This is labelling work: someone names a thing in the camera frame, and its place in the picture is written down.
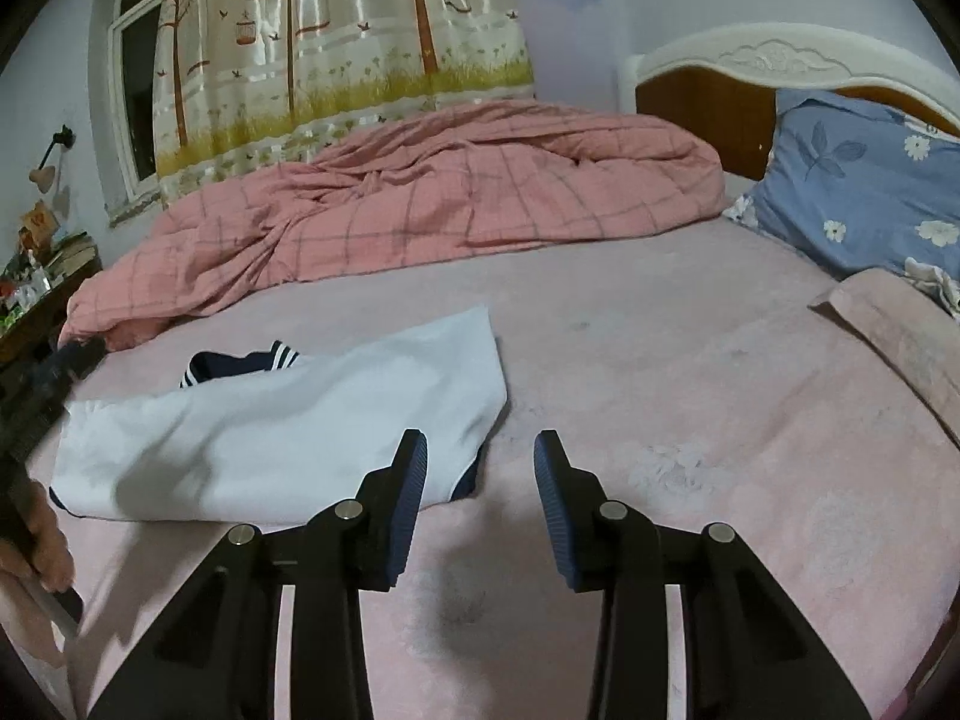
pink blanket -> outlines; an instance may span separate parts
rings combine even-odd
[[[130,348],[288,281],[654,235],[722,206],[716,152],[660,119],[530,100],[448,108],[179,200],[73,295],[61,342]]]

birdcage print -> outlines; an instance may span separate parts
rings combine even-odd
[[[256,22],[248,18],[246,10],[243,17],[244,20],[237,22],[237,46],[252,46],[256,43]]]

curtain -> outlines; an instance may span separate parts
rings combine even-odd
[[[514,0],[163,0],[160,189],[171,201],[357,127],[532,93]]]

blue floral pillowcase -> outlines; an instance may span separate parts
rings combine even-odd
[[[724,215],[838,277],[906,276],[960,322],[960,140],[812,90],[778,90],[776,120],[765,177]]]

pink bedsheet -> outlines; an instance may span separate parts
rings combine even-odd
[[[674,124],[530,100],[448,108],[184,197],[73,295],[61,341],[130,348],[284,282],[654,235],[722,207],[716,152]]]
[[[834,285],[714,220],[263,290],[110,355],[77,395],[169,391],[200,349],[283,338],[338,354],[485,303],[510,410],[476,497],[422,512],[397,587],[362,595],[377,720],[586,715],[600,603],[557,573],[533,475],[544,428],[654,521],[730,522],[880,717],[956,592],[960,452],[870,346],[808,309]],[[53,450],[35,478],[49,480]],[[228,526],[59,519],[86,600],[70,654],[86,712]],[[671,718],[685,716],[682,638],[674,627]],[[287,656],[282,646],[278,720]]]

